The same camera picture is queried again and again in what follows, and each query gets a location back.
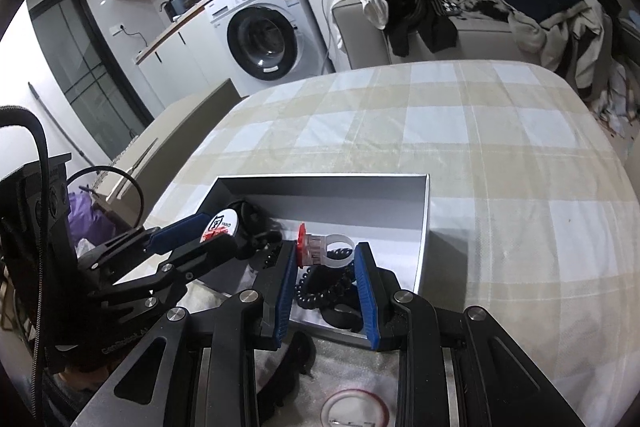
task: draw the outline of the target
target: table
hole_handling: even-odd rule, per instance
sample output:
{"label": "table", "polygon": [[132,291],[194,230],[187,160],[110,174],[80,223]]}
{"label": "table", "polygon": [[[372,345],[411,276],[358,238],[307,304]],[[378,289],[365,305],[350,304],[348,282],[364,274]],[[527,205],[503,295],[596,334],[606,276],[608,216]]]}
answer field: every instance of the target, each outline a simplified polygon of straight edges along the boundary
{"label": "table", "polygon": [[147,225],[193,213],[219,174],[278,172],[429,173],[424,296],[487,308],[588,426],[615,425],[638,393],[640,206],[562,78],[470,60],[266,89],[207,136]]}

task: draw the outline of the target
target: washing machine door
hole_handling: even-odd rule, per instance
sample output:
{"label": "washing machine door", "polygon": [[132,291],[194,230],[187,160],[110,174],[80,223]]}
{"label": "washing machine door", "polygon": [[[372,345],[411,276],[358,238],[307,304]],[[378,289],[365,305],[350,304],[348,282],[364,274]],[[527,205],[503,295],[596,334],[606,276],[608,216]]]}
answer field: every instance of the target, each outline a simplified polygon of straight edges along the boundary
{"label": "washing machine door", "polygon": [[291,22],[266,6],[249,6],[233,15],[226,40],[238,65],[261,80],[282,78],[298,57],[298,42]]}

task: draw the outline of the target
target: purple bag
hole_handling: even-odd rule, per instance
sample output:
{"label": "purple bag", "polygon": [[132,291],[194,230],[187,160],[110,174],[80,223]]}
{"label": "purple bag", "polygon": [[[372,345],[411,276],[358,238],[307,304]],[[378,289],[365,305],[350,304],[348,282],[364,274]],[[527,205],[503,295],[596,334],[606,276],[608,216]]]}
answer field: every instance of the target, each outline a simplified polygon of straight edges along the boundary
{"label": "purple bag", "polygon": [[93,208],[91,195],[87,192],[69,194],[69,229],[74,247],[84,237],[95,246],[115,237],[116,226],[99,208]]}

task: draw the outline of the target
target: wooden countertop edge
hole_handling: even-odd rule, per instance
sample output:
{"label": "wooden countertop edge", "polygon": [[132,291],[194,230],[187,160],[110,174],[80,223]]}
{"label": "wooden countertop edge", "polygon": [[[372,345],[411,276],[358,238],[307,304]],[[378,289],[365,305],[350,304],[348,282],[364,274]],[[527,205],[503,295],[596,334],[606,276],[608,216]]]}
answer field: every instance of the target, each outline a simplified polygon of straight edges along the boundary
{"label": "wooden countertop edge", "polygon": [[171,35],[177,32],[182,26],[193,19],[197,14],[204,10],[205,5],[209,4],[213,0],[201,0],[196,5],[192,6],[182,15],[176,22],[172,23],[167,29],[160,33],[151,44],[142,50],[135,58],[136,65],[145,60],[150,54],[152,54],[160,44],[167,40]]}

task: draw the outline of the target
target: black kettle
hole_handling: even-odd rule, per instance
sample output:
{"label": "black kettle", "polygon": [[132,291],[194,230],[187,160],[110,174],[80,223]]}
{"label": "black kettle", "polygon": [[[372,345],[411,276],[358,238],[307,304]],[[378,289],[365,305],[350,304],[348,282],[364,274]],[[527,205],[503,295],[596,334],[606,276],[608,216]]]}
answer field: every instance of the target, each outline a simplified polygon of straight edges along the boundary
{"label": "black kettle", "polygon": [[164,1],[160,5],[160,11],[164,8],[164,12],[169,17],[171,22],[174,21],[174,18],[178,15],[182,15],[189,8],[191,8],[194,4],[197,4],[201,0],[168,0]]}

